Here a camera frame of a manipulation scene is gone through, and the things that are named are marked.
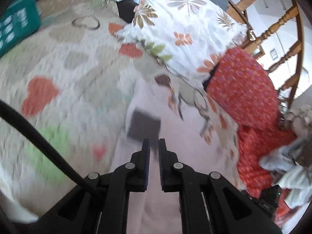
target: pillow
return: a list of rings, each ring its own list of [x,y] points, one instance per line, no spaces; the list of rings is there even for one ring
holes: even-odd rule
[[[192,86],[202,82],[229,47],[241,45],[246,25],[209,0],[141,0],[131,24],[116,32],[125,43],[141,42]]]
[[[265,70],[244,50],[228,50],[206,92],[239,125],[255,129],[275,127],[278,99]]]

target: white pillow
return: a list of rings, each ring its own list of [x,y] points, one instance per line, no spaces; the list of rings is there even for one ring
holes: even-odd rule
[[[246,25],[210,0],[141,0],[131,24],[115,35],[141,42],[174,74],[202,88],[228,48],[241,45]]]

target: picture frame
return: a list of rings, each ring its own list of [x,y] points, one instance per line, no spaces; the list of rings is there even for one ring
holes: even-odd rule
[[[277,54],[275,48],[270,51],[270,55],[271,55],[272,60],[278,59],[278,54]]]

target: teal box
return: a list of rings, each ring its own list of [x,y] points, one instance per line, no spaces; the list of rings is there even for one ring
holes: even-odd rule
[[[0,19],[0,58],[40,27],[35,0],[14,0]]]

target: white blanket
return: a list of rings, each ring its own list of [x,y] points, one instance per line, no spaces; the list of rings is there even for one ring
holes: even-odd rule
[[[183,100],[180,108],[182,120],[174,108],[168,106],[170,95],[168,88],[160,87],[155,83],[146,83],[143,80],[136,83],[134,97],[127,111],[126,133],[121,133],[119,136],[110,171],[128,162],[132,153],[141,150],[141,142],[126,136],[130,134],[133,127],[134,111],[139,111],[161,121],[159,138],[166,140],[167,149],[177,153],[180,162],[191,166],[197,172],[209,174],[218,171],[237,186],[239,179],[233,156],[237,152],[234,153],[235,150],[232,149],[236,148],[233,142],[237,127],[235,123],[226,113],[223,113],[224,120],[228,124],[227,128],[223,124],[222,134],[220,120],[211,120],[209,126],[216,129],[207,128],[210,138],[205,140],[205,137],[201,137],[201,130],[207,121],[200,116],[195,107],[188,106]],[[215,112],[212,108],[209,109],[209,114],[216,117],[213,115]],[[228,145],[228,148],[220,143],[219,134],[224,137],[225,133],[228,139],[224,145]],[[162,192],[158,152],[151,149],[149,185],[145,193],[130,194],[127,233],[182,233],[178,196],[178,193]]]
[[[40,0],[42,27],[0,59],[0,98],[82,176],[110,168],[137,78],[169,73],[112,32],[110,0]],[[178,78],[172,78],[172,84]],[[42,216],[75,186],[0,119],[0,190]]]

